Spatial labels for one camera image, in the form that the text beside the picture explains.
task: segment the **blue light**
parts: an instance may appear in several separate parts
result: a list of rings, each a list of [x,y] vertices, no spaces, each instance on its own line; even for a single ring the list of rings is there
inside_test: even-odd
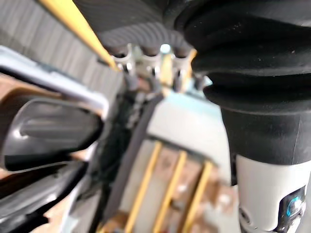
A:
[[[288,207],[287,207],[287,212],[286,212],[286,215],[288,216],[288,217],[290,217],[291,216],[291,211],[290,211],[290,207],[291,207],[291,204],[292,203],[295,203],[296,201],[298,201],[299,200],[299,197],[295,197],[294,199],[292,199],[291,200],[291,202],[289,203],[289,205],[288,205]]]

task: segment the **corrugated wall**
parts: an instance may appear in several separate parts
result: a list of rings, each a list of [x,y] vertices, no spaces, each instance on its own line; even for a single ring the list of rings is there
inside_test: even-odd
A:
[[[0,0],[0,45],[49,64],[102,92],[112,102],[121,73],[97,55],[35,0]]]

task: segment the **white plastic body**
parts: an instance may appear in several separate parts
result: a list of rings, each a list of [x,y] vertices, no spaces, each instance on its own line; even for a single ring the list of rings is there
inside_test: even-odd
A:
[[[290,193],[306,187],[310,178],[311,161],[291,166],[257,162],[237,156],[237,178],[240,208],[247,214],[247,223],[240,223],[252,233],[269,232],[278,225],[281,200]]]
[[[286,233],[296,233],[296,231],[299,227],[300,221],[301,221],[301,217],[298,216],[293,221],[291,227],[289,228],[289,230]],[[254,229],[253,227],[249,226],[245,221],[241,221],[241,220],[240,220],[240,224],[244,230],[244,232],[242,231],[242,233],[277,233],[275,231],[269,231],[269,232],[263,231],[262,229],[258,229],[258,228]]]

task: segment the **yellow pole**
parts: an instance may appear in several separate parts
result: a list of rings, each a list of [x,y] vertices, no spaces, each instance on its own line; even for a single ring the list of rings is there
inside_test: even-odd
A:
[[[200,200],[202,199],[202,195],[204,193],[205,187],[206,187],[208,179],[210,177],[212,167],[213,167],[213,165],[211,162],[205,162],[204,167],[203,167],[203,171],[202,171],[199,183],[198,183],[198,186],[194,192],[192,202],[190,204],[188,213],[186,215],[186,220],[185,220],[185,224],[182,228],[182,233],[188,233],[191,226],[192,226],[192,223],[193,223],[194,218],[195,218],[195,213],[198,209]]]
[[[113,69],[118,70],[109,53],[103,48],[89,24],[72,0],[39,0],[60,21],[84,41],[97,55]]]
[[[181,172],[184,168],[184,165],[186,163],[187,160],[187,153],[185,151],[181,151],[175,170],[174,170],[174,174],[172,175],[171,181],[168,185],[168,189],[166,191],[166,194],[164,196],[163,202],[161,204],[159,213],[157,215],[157,218],[155,220],[155,224],[154,224],[154,228],[153,228],[153,233],[159,233],[161,230],[161,226],[163,223],[163,219],[165,217],[165,214],[169,208],[170,205],[170,201],[172,200],[172,196],[174,194],[174,191],[176,190],[176,186],[178,184]]]
[[[133,207],[131,209],[130,215],[127,219],[127,222],[126,222],[126,225],[124,228],[125,233],[131,233],[132,232],[133,226],[135,224],[135,221],[136,221],[140,206],[142,204],[143,198],[146,194],[148,184],[149,184],[149,181],[151,179],[152,172],[155,168],[156,161],[157,161],[157,158],[161,152],[161,149],[162,149],[162,143],[157,141],[155,143],[155,149],[154,149],[154,151],[151,155],[151,158],[149,160],[149,163],[146,167],[146,170],[145,170],[142,182],[140,184],[140,187],[138,189],[138,192],[137,192]]]

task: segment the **yellow metal rail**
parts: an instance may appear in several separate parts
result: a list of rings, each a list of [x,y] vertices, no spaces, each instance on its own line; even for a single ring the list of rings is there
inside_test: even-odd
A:
[[[113,69],[117,70],[115,62],[103,48],[97,36],[72,0],[39,1],[97,53],[102,60],[106,61]]]
[[[139,209],[141,207],[143,198],[146,194],[148,184],[150,182],[150,179],[151,179],[153,170],[155,168],[156,161],[157,161],[159,154],[161,152],[161,149],[162,149],[162,143],[157,141],[155,143],[155,149],[151,155],[151,158],[150,158],[149,163],[147,165],[147,168],[145,170],[145,173],[144,173],[142,182],[140,184],[139,190],[137,192],[134,204],[132,206],[128,220],[126,222],[126,225],[124,228],[125,233],[131,233],[132,232],[133,226],[135,224],[135,221],[136,221]]]
[[[193,199],[186,215],[185,223],[182,228],[182,233],[188,233],[190,231],[190,228],[195,218],[195,213],[198,209],[205,187],[209,180],[212,167],[213,165],[211,162],[205,162],[198,186],[194,192]]]
[[[185,151],[181,151],[174,170],[174,174],[172,175],[163,202],[161,204],[159,213],[156,217],[153,233],[159,233],[161,230],[165,214],[170,206],[170,201],[172,200],[172,196],[174,194],[174,191],[176,190],[176,186],[178,185],[178,181],[184,168],[184,165],[186,163],[186,160],[187,160],[187,153]]]

